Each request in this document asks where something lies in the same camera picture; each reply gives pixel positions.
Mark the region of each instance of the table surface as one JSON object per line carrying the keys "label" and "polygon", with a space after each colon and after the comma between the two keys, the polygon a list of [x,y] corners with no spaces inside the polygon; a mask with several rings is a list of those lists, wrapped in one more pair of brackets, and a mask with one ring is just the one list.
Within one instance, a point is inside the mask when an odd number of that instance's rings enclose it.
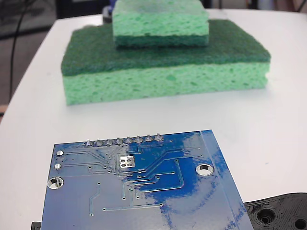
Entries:
{"label": "table surface", "polygon": [[0,229],[42,217],[55,143],[212,129],[244,202],[307,192],[307,15],[209,10],[272,55],[263,90],[66,106],[61,60],[73,30],[101,15],[58,20],[0,124]]}

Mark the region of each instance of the circuit board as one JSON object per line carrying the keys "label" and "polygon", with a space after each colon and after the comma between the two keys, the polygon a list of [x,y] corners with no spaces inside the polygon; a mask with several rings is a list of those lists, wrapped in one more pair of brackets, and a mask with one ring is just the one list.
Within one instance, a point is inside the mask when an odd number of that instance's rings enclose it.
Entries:
{"label": "circuit board", "polygon": [[54,146],[42,230],[252,230],[211,130]]}

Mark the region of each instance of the cable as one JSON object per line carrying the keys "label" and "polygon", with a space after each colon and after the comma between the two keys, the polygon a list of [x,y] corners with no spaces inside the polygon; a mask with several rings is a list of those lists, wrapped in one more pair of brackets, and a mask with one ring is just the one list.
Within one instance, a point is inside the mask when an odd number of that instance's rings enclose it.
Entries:
{"label": "cable", "polygon": [[301,12],[301,10],[303,9],[303,7],[304,7],[306,1],[307,1],[307,0],[304,0],[304,1],[302,2],[302,4],[299,6],[297,12]]}
{"label": "cable", "polygon": [[23,21],[24,15],[28,9],[29,6],[31,6],[36,0],[25,0],[24,3],[24,10],[22,11],[18,24],[17,24],[17,28],[15,31],[15,36],[14,36],[14,40],[13,40],[13,46],[12,46],[12,52],[11,52],[11,68],[10,68],[10,92],[9,92],[9,101],[11,101],[12,96],[13,96],[13,67],[14,67],[14,54],[15,54],[15,46],[16,46],[16,40],[18,37],[18,33],[19,33],[19,29],[20,29],[20,25],[21,22]]}

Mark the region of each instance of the dark green scouring pad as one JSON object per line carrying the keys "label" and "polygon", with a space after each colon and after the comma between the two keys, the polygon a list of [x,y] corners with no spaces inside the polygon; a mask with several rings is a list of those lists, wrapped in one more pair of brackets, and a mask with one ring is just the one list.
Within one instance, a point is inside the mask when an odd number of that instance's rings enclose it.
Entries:
{"label": "dark green scouring pad", "polygon": [[113,35],[118,46],[206,46],[208,13],[199,0],[117,0]]}
{"label": "dark green scouring pad", "polygon": [[208,47],[116,49],[112,25],[73,32],[62,62],[67,104],[264,88],[269,52],[228,20]]}

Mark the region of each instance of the screw hole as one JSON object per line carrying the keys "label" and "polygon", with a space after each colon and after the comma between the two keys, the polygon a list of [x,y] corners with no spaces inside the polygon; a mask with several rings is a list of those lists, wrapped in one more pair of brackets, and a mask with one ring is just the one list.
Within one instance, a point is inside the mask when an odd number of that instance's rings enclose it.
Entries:
{"label": "screw hole", "polygon": [[295,227],[296,227],[297,229],[302,230],[302,229],[305,229],[306,226],[307,226],[307,223],[306,223],[306,221],[305,221],[304,219],[298,219],[298,220],[295,222]]}
{"label": "screw hole", "polygon": [[210,176],[214,171],[214,168],[209,164],[200,164],[196,167],[196,172],[201,176]]}
{"label": "screw hole", "polygon": [[48,180],[47,187],[50,189],[59,189],[63,186],[64,180],[60,177],[53,177]]}
{"label": "screw hole", "polygon": [[257,218],[263,224],[270,224],[275,220],[275,213],[271,209],[265,208],[257,214]]}

